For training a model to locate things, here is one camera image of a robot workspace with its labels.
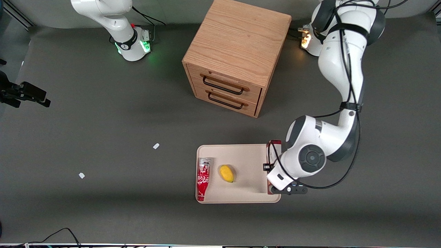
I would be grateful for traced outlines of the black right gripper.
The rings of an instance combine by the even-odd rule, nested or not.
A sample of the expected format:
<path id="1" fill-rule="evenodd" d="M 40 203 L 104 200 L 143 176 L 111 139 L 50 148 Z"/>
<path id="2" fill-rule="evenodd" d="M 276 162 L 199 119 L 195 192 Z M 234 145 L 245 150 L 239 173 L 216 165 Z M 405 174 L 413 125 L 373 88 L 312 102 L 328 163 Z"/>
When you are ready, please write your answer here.
<path id="1" fill-rule="evenodd" d="M 49 108 L 51 105 L 51 101 L 46 99 L 46 91 L 28 82 L 22 82 L 20 88 L 19 85 L 11 83 L 7 75 L 0 71 L 0 102 L 19 108 L 22 94 L 43 107 Z"/>

